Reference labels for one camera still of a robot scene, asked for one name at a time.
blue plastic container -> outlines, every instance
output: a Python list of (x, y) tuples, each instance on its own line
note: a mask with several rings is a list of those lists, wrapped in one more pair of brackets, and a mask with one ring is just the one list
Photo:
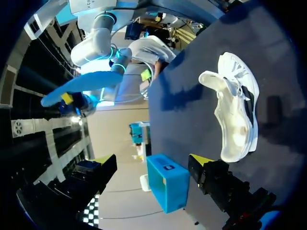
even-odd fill
[(165, 213), (186, 206), (189, 172), (163, 154), (147, 157), (149, 187)]
[(142, 127), (140, 127), (139, 123), (130, 124), (130, 135), (134, 144), (142, 143)]

person's arm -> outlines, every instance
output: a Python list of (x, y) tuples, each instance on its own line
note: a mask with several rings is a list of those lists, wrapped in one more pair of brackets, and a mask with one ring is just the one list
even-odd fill
[(153, 80), (156, 79), (159, 75), (159, 73), (161, 72), (162, 69), (162, 60), (159, 59), (156, 61), (155, 65), (154, 65), (154, 76), (153, 76)]

white shirt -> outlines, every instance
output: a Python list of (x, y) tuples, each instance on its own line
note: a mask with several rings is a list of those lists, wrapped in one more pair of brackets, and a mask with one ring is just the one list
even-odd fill
[(129, 45), (132, 57), (154, 65), (159, 59), (170, 63), (176, 55), (160, 39), (155, 36), (141, 38)]

yellow tag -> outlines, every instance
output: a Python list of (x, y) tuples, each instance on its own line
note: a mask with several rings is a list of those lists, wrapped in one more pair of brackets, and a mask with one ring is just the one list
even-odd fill
[(142, 81), (146, 81), (151, 77), (151, 73), (148, 69), (146, 69), (143, 73), (141, 73)]
[(205, 157), (201, 157), (201, 156), (198, 156), (198, 155), (195, 155), (195, 154), (191, 154), (192, 157), (195, 158), (195, 160), (197, 160), (201, 165), (205, 164), (205, 163), (208, 163), (210, 161), (214, 161), (214, 160), (211, 160), (211, 159), (208, 159), (208, 158), (205, 158)]
[(61, 98), (64, 100), (65, 104), (71, 104), (73, 102), (73, 98), (68, 93), (62, 94)]

person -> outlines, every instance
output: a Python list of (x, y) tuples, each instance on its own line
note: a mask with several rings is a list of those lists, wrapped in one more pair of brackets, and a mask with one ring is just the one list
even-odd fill
[(132, 63), (147, 62), (154, 66), (153, 80), (176, 57), (174, 51), (156, 36), (133, 41), (128, 48), (132, 51)]

